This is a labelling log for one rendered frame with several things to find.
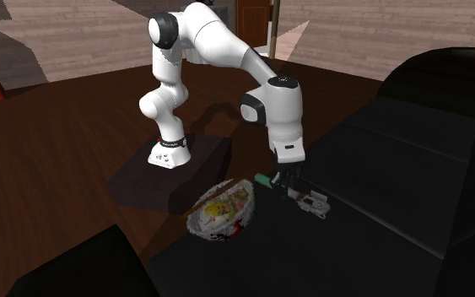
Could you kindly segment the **white patterned bowl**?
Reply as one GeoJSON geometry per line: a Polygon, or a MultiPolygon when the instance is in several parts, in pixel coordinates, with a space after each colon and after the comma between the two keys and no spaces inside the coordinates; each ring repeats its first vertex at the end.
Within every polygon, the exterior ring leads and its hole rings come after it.
{"type": "Polygon", "coordinates": [[[188,231],[205,240],[227,241],[249,224],[255,210],[254,186],[246,179],[222,181],[194,204],[201,207],[187,216],[188,231]]]}

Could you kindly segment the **dark robot stand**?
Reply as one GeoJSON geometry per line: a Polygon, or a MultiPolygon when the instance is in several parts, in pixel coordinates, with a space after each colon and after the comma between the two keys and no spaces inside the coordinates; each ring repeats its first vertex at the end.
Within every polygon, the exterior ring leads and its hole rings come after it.
{"type": "Polygon", "coordinates": [[[232,154],[230,138],[188,134],[191,159],[174,169],[148,162],[156,138],[150,138],[106,186],[121,206],[183,214],[208,189],[224,180],[232,154]]]}

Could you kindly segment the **black sofa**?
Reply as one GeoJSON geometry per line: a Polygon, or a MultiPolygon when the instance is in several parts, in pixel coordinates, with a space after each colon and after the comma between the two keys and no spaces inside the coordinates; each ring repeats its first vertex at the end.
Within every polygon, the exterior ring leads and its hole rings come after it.
{"type": "Polygon", "coordinates": [[[312,144],[301,185],[331,196],[326,219],[256,186],[235,237],[141,262],[112,226],[7,297],[475,297],[475,48],[407,59],[312,144]]]}

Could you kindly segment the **brown upright pole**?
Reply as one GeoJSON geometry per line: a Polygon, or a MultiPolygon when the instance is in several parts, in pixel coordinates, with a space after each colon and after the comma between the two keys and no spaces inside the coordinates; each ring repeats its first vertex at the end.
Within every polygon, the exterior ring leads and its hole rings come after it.
{"type": "Polygon", "coordinates": [[[272,30],[270,34],[270,46],[268,57],[274,59],[276,55],[276,45],[278,38],[278,21],[279,21],[280,0],[273,0],[272,8],[272,30]]]}

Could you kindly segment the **brown wooden door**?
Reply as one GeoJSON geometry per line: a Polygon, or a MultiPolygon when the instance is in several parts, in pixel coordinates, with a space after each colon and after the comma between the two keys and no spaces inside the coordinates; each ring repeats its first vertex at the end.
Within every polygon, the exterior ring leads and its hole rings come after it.
{"type": "Polygon", "coordinates": [[[251,47],[265,46],[271,0],[235,0],[236,35],[251,47]]]}

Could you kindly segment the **green handled white kitchen tool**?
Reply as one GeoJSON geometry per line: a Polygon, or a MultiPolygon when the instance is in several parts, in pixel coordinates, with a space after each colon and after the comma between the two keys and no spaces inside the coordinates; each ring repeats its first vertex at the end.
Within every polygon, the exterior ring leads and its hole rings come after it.
{"type": "Polygon", "coordinates": [[[254,178],[257,183],[267,188],[279,189],[286,197],[293,199],[302,210],[307,213],[313,213],[320,219],[325,219],[331,209],[326,195],[315,191],[310,191],[309,193],[298,192],[291,187],[282,186],[278,183],[278,175],[274,176],[274,181],[260,173],[255,174],[254,178]]]}

